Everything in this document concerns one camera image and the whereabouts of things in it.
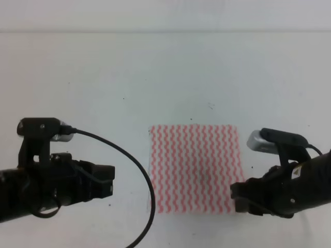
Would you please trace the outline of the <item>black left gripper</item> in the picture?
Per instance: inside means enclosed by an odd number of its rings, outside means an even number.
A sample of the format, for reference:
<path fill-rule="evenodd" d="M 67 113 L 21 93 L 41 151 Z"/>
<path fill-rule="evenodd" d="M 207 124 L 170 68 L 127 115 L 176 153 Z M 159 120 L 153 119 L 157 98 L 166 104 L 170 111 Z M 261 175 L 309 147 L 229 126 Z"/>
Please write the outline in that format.
<path fill-rule="evenodd" d="M 33 162 L 33 208 L 52 209 L 112 196 L 114 179 L 114 166 L 56 153 L 48 163 Z"/>

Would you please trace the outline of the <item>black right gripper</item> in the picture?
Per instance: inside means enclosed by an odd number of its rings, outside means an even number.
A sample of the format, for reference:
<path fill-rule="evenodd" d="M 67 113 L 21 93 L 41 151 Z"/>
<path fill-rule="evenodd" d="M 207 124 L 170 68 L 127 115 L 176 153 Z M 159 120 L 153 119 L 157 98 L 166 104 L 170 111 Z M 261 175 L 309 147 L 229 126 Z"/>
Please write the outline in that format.
<path fill-rule="evenodd" d="M 231 184 L 230 195 L 237 213 L 290 219 L 308 209 L 307 166 L 274 166 L 261 178 Z"/>

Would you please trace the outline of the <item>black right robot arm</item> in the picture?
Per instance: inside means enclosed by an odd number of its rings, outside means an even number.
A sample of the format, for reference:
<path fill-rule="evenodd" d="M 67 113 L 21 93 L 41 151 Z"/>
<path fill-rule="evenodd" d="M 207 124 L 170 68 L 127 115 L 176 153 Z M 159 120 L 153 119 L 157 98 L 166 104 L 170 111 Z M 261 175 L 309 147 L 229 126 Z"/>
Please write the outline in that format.
<path fill-rule="evenodd" d="M 261 178 L 230 186 L 238 213 L 270 214 L 290 219 L 294 214 L 330 203 L 330 153 L 285 166 L 273 166 Z"/>

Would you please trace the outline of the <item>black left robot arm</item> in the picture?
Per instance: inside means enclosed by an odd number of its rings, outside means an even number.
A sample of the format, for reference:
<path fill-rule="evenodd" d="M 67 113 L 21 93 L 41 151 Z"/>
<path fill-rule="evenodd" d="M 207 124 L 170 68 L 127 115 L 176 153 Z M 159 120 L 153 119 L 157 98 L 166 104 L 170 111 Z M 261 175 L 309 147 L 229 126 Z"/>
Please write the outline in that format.
<path fill-rule="evenodd" d="M 1 171 L 1 222 L 33 215 L 55 216 L 62 206 L 103 199 L 113 194 L 115 167 L 73 160 L 69 153 L 54 153 L 42 167 Z"/>

